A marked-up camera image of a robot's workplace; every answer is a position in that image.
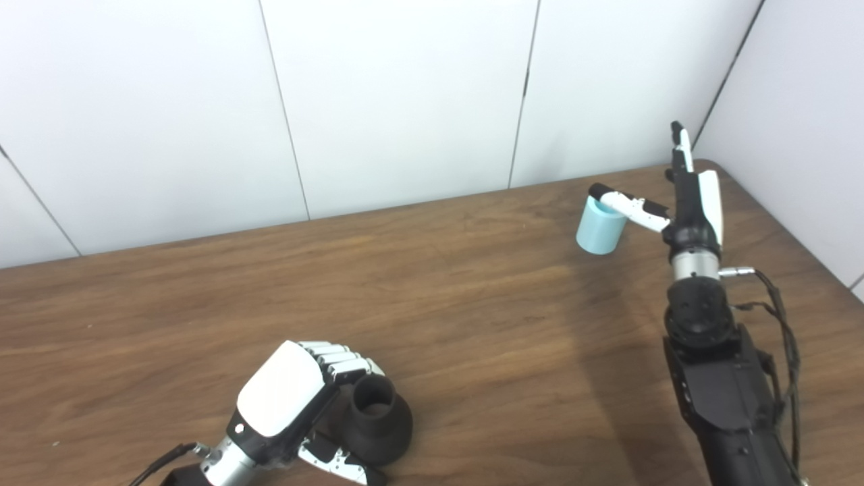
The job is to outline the white and black right hand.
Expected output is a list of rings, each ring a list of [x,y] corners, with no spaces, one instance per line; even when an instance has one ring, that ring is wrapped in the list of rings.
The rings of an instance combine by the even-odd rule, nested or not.
[[[673,213],[669,207],[605,184],[592,184],[589,196],[632,223],[661,234],[672,256],[701,249],[721,257],[723,213],[717,172],[695,171],[688,130],[679,121],[673,121],[670,130],[672,160],[664,176],[674,187]]]

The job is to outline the white and black left hand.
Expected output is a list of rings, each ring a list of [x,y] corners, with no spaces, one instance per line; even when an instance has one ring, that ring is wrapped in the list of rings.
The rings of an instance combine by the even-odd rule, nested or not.
[[[349,347],[284,342],[242,387],[219,458],[201,471],[213,485],[249,485],[262,470],[300,460],[359,485],[385,485],[381,471],[315,430],[344,387],[381,376]]]

